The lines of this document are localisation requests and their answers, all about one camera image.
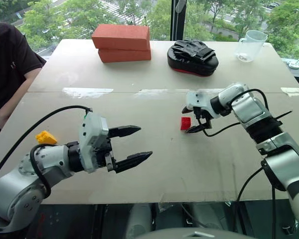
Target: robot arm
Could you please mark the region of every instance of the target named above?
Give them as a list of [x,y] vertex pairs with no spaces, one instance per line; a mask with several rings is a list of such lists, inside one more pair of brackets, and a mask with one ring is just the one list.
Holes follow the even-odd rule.
[[299,220],[299,146],[280,128],[282,123],[248,90],[245,84],[235,83],[209,98],[200,91],[189,92],[183,113],[193,111],[196,118],[206,123],[194,126],[188,132],[211,128],[211,119],[226,116],[231,111],[256,143],[256,149],[265,159],[261,165],[270,183],[280,191],[287,191],[295,217]]
[[[39,147],[34,159],[50,187],[75,172],[92,173],[107,167],[108,171],[119,173],[139,165],[152,152],[134,154],[116,162],[111,138],[128,136],[140,129],[131,125],[108,128],[105,118],[88,112],[79,130],[79,142]],[[28,153],[15,169],[0,178],[0,234],[27,227],[46,193],[47,188],[35,173]]]

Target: table surface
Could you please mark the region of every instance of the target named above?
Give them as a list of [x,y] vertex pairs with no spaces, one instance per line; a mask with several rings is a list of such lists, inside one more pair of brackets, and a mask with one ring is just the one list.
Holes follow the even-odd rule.
[[244,82],[265,93],[281,93],[283,88],[299,84],[282,62],[272,45],[265,43],[255,61],[244,63],[234,56],[237,42],[206,42],[214,49],[219,66],[210,77],[199,77],[172,70],[167,63],[167,50],[172,41],[151,41],[151,61],[103,64],[92,40],[62,40],[30,92],[62,92],[68,88],[96,88],[99,92],[140,92],[183,89],[225,88],[233,82]]
[[[103,204],[136,202],[192,202],[234,200],[244,181],[260,167],[261,156],[241,126],[218,136],[185,134],[179,130],[186,93],[104,93],[69,95],[64,92],[26,93],[0,133],[0,160],[37,120],[67,105],[92,107],[107,118],[109,127],[134,124],[142,130],[115,138],[118,160],[136,152],[153,151],[138,167],[115,174],[106,169],[76,173],[53,187],[46,204]],[[273,116],[289,110],[283,128],[299,144],[299,93],[268,93]],[[58,144],[78,139],[83,110],[69,110],[45,121],[16,149],[0,175],[9,172],[36,145],[35,135],[50,131]],[[236,122],[233,114],[212,121],[215,132]],[[279,192],[277,198],[286,198]],[[270,199],[269,182],[261,172],[247,186],[242,199]]]
[[[254,62],[243,63],[232,54],[237,43],[207,42],[216,50],[220,65],[206,78],[171,70],[166,52],[172,44],[152,41],[151,61],[103,64],[91,40],[62,40],[1,131],[0,160],[47,113],[62,106],[86,105],[106,117],[109,127],[142,127],[134,135],[113,140],[116,159],[150,150],[153,155],[120,174],[106,169],[76,173],[53,187],[44,203],[234,200],[244,181],[260,167],[261,157],[241,126],[213,138],[180,131],[186,92],[204,88],[213,97],[235,81],[260,88],[267,93],[274,116],[294,111],[283,122],[299,143],[299,85],[270,44]],[[21,143],[0,175],[19,163],[43,130],[50,131],[58,144],[76,141],[83,115],[70,110],[45,121]],[[213,120],[211,132],[236,121],[233,114]],[[261,173],[248,185],[243,199],[269,198],[270,185]]]

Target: yellow toy block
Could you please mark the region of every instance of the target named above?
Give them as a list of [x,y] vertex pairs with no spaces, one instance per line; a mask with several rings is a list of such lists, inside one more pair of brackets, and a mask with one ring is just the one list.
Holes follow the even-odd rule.
[[49,144],[55,144],[57,143],[57,140],[55,137],[50,134],[48,131],[42,131],[40,134],[35,136],[38,143],[49,143]]

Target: measuring cup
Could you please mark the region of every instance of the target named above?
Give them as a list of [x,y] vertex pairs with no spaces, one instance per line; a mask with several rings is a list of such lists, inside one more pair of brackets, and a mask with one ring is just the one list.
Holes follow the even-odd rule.
[[243,62],[251,62],[258,55],[261,47],[266,42],[268,35],[257,30],[249,30],[244,38],[239,40],[235,51],[236,56]]

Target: glass window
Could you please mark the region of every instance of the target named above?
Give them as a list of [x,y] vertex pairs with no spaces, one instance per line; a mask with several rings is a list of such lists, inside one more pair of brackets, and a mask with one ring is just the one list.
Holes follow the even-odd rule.
[[0,21],[15,25],[41,56],[62,39],[90,39],[100,23],[147,25],[169,40],[171,0],[0,0]]
[[255,29],[281,57],[299,57],[299,0],[187,0],[186,11],[184,39],[238,41]]

